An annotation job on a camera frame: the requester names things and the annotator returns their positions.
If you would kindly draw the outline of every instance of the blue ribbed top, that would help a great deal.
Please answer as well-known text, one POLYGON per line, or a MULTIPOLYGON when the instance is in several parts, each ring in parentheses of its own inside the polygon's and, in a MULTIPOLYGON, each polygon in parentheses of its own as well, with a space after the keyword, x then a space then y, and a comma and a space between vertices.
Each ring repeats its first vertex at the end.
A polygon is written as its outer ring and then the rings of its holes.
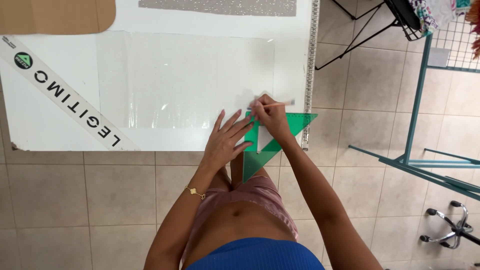
POLYGON ((306 247, 288 240, 244 238, 225 244, 185 270, 324 270, 306 247))

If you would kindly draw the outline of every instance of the woman's right hand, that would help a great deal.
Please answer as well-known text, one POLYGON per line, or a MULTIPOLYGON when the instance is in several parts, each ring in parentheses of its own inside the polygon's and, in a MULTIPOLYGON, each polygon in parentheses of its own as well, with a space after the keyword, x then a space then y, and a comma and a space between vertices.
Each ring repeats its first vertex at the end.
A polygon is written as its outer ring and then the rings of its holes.
POLYGON ((275 103, 280 104, 280 102, 277 102, 267 94, 264 94, 259 99, 252 102, 250 107, 252 108, 252 116, 255 116, 255 120, 260 121, 260 123, 267 128, 270 135, 282 145, 292 138, 295 140, 295 137, 290 132, 284 104, 264 108, 264 105, 275 103))

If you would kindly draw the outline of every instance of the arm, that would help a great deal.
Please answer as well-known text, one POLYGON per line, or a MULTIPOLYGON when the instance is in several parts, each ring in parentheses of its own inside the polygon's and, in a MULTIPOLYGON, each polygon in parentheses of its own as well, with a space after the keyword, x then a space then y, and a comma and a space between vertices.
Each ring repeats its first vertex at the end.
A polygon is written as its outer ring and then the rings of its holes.
MULTIPOLYGON (((205 147, 204 157, 188 184, 189 188, 196 188, 197 193, 204 194, 215 173, 246 147, 252 145, 251 142, 243 142, 235 146, 253 126, 253 123, 247 125, 250 118, 234 124, 240 113, 241 111, 235 113, 220 128, 225 116, 223 110, 215 122, 205 147)), ((189 189, 180 194, 156 233, 145 260, 144 270, 178 270, 201 202, 201 196, 190 194, 189 189)))
POLYGON ((290 133, 285 106, 267 110, 263 108, 263 104, 275 102, 269 96, 263 95, 256 104, 252 104, 255 107, 252 114, 263 122, 290 161, 301 193, 322 233, 332 268, 382 270, 377 259, 353 228, 335 191, 290 133))

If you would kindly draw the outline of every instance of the hand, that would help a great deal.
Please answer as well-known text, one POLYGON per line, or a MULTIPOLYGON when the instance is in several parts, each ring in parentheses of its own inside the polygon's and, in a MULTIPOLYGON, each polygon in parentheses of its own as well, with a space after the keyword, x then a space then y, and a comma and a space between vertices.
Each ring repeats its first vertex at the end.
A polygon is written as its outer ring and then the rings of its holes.
POLYGON ((212 134, 208 138, 207 146, 205 147, 204 157, 200 162, 200 166, 206 166, 215 172, 225 166, 229 161, 236 158, 245 148, 251 146, 252 142, 236 143, 253 127, 253 122, 250 122, 251 116, 248 116, 241 121, 235 123, 241 114, 238 110, 230 119, 228 119, 222 128, 223 117, 225 110, 222 110, 213 127, 212 134))
POLYGON ((256 101, 250 104, 252 108, 251 115, 255 120, 260 121, 268 130, 270 135, 280 144, 287 143, 292 137, 290 127, 288 126, 285 105, 264 108, 264 105, 280 103, 273 100, 267 94, 264 94, 256 101))

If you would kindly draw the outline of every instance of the teal metal frame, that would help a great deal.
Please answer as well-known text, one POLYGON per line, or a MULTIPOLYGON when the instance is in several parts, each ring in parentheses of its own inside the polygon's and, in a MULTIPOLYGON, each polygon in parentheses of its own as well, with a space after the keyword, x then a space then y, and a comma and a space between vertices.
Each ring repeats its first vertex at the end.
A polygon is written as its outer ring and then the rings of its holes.
POLYGON ((415 134, 415 126, 417 124, 417 117, 418 117, 419 108, 420 108, 423 82, 425 80, 425 74, 427 72, 427 69, 428 68, 448 69, 448 70, 454 70, 454 71, 480 73, 480 70, 476 70, 476 69, 429 66, 427 63, 428 63, 428 57, 430 54, 431 45, 432 45, 432 35, 429 35, 425 37, 425 47, 423 49, 423 57, 421 60, 420 75, 419 75, 419 80, 417 84, 417 92, 415 94, 415 99, 413 102, 413 110, 412 110, 412 116, 410 119, 410 127, 408 128, 408 136, 407 136, 407 143, 405 146, 405 153, 396 159, 390 159, 390 158, 377 155, 375 153, 366 151, 364 149, 361 149, 352 145, 349 145, 348 147, 354 150, 360 151, 362 153, 374 156, 378 158, 378 160, 381 163, 400 169, 404 172, 408 172, 410 174, 413 174, 415 176, 428 180, 432 183, 441 185, 443 187, 446 187, 448 189, 451 189, 453 191, 459 192, 463 195, 467 195, 470 198, 480 201, 480 187, 461 181, 459 179, 455 179, 449 176, 438 175, 433 172, 429 172, 421 169, 421 168, 457 168, 457 169, 479 168, 480 169, 480 160, 465 158, 462 156, 453 155, 453 154, 440 152, 437 150, 432 150, 427 148, 425 148, 425 151, 442 154, 442 155, 450 156, 450 157, 461 159, 461 160, 411 160, 410 159, 413 136, 415 134))

